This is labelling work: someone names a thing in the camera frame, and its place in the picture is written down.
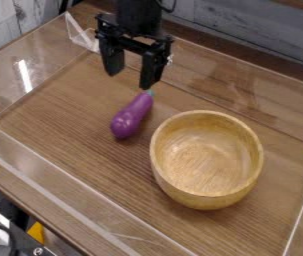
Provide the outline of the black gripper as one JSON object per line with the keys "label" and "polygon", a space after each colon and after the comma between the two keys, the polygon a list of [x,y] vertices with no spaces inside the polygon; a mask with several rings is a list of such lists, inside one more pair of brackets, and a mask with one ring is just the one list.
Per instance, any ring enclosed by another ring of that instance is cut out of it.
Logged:
{"label": "black gripper", "polygon": [[173,39],[161,29],[161,14],[173,9],[163,0],[116,0],[114,12],[94,17],[105,72],[114,76],[122,70],[125,50],[143,55],[139,81],[143,90],[160,80],[168,62]]}

